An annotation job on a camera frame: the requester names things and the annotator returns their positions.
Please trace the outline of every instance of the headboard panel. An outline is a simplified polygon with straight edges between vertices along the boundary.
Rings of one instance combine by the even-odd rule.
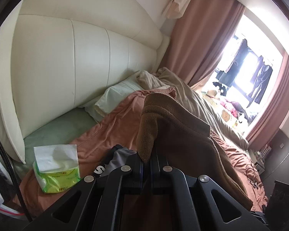
[[[168,43],[135,0],[24,0],[11,54],[22,137],[134,72],[152,71]]]

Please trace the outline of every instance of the pink curtain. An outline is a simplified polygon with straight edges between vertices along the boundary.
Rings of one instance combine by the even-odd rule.
[[[285,53],[276,83],[267,103],[250,125],[250,131],[246,135],[249,148],[258,151],[271,141],[286,117],[288,110],[289,55]]]
[[[160,68],[189,86],[201,83],[216,68],[244,10],[237,0],[191,0],[175,24]]]

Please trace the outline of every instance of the green bed sheet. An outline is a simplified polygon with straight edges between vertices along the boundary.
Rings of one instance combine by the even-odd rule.
[[[32,168],[33,147],[68,144],[96,124],[84,108],[75,108],[40,127],[24,139],[26,164],[13,161],[16,173],[22,179]]]

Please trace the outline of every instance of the hanging white fabric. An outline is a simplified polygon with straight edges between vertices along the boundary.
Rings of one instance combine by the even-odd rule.
[[[190,3],[190,0],[171,0],[163,14],[168,19],[181,18]]]

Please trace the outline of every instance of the round metal bolt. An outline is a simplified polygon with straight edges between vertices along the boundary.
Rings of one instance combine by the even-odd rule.
[[[93,180],[94,180],[93,176],[86,176],[84,179],[85,182],[92,182]]]
[[[123,172],[127,172],[127,171],[130,171],[130,170],[131,170],[131,167],[128,166],[128,165],[124,165],[124,166],[121,167],[121,170],[122,170]]]
[[[163,170],[165,172],[171,172],[172,171],[172,167],[171,166],[165,166],[165,167],[163,167]]]
[[[201,182],[208,182],[209,181],[209,177],[205,176],[205,175],[201,175],[201,176],[199,176],[199,180]]]

